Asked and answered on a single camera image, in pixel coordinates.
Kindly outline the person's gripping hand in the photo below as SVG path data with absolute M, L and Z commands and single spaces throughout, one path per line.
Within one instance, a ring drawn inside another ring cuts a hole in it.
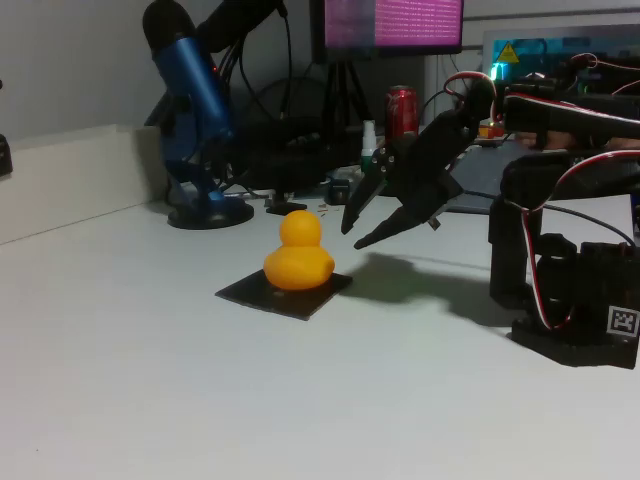
M 521 145 L 531 150 L 580 150 L 598 148 L 599 144 L 590 137 L 578 138 L 570 133 L 547 131 L 539 137 L 532 132 L 518 132 L 515 139 Z

